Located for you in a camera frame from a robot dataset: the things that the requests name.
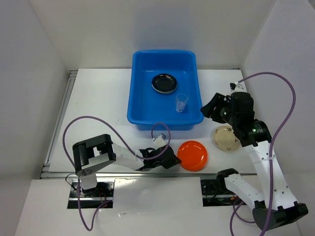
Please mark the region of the orange round plate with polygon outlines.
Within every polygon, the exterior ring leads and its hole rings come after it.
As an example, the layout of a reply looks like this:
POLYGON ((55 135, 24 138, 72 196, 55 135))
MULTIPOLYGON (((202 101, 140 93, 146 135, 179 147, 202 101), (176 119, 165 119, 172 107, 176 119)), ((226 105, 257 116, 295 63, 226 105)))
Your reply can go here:
POLYGON ((206 148, 194 140, 182 143, 178 148, 177 157, 181 160, 181 167, 191 172, 203 170, 208 162, 206 148))

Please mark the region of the clear plastic cup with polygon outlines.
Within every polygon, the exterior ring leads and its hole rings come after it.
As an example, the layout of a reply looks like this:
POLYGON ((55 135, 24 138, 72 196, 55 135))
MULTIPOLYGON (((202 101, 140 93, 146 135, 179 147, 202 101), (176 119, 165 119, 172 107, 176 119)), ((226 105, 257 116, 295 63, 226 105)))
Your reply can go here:
POLYGON ((181 113, 184 111, 186 104, 188 102, 188 97, 185 94, 178 94, 176 96, 176 111, 181 113))

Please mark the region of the black round plate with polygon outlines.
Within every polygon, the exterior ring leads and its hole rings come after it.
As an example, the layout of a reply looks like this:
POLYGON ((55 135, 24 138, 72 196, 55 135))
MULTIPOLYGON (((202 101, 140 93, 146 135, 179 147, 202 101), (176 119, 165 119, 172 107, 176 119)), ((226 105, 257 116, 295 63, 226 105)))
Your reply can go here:
POLYGON ((152 79, 152 87, 158 90, 173 90, 177 88, 177 80, 169 74, 158 74, 152 79))

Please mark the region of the blue patterned ceramic plate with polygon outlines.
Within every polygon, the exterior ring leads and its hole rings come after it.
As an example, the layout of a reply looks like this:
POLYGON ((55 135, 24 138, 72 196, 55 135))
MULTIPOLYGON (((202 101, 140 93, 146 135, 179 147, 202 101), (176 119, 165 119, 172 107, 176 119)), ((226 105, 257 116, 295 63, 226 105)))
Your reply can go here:
POLYGON ((176 90, 176 89, 173 89, 173 90, 163 91, 163 90, 158 90, 158 89, 155 89, 155 88, 153 88, 153 89, 154 89, 154 91, 156 91, 159 94, 171 94, 171 93, 173 93, 176 90))

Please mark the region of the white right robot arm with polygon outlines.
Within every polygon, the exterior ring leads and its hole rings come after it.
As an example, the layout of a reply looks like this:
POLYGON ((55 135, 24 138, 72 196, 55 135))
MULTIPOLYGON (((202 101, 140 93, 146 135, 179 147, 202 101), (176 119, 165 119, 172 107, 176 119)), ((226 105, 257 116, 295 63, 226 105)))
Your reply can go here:
POLYGON ((235 193, 252 210, 255 224, 265 233, 306 216, 309 211, 291 192, 276 156, 273 139, 267 125, 255 119, 253 98, 247 92, 233 92, 224 96, 216 93, 200 109, 206 118, 228 123, 234 135, 249 155, 262 191, 246 182, 234 168, 218 172, 216 188, 221 193, 235 193))

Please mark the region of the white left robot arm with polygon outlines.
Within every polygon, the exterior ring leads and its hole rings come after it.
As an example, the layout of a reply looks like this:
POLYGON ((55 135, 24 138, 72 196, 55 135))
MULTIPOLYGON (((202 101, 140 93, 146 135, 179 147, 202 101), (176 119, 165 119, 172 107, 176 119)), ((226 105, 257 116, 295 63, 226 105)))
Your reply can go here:
POLYGON ((94 197, 102 190, 96 173, 111 165, 123 166, 137 172, 163 167, 169 169, 181 164, 174 150, 161 134, 153 139, 154 147, 140 149, 135 154, 111 140, 108 134, 75 143, 72 147, 75 173, 80 179, 80 192, 94 197))

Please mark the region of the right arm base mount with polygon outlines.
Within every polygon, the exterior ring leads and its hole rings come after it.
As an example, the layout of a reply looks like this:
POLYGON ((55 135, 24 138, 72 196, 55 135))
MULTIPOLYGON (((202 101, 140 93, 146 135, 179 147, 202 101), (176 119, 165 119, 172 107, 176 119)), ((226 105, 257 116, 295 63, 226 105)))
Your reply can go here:
POLYGON ((204 207, 232 206, 239 204, 238 196, 231 191, 219 189, 215 179, 201 179, 201 193, 204 207))

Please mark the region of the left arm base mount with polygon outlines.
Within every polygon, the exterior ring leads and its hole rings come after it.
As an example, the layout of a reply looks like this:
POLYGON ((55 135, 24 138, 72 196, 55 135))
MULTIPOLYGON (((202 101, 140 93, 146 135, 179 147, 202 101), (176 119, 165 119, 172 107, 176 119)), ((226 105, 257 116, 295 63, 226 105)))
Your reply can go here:
MULTIPOLYGON (((70 185, 67 209, 78 209, 77 179, 65 180, 70 185)), ((81 189, 80 204, 82 209, 113 208, 115 180, 113 178, 100 178, 96 188, 90 190, 81 189)))

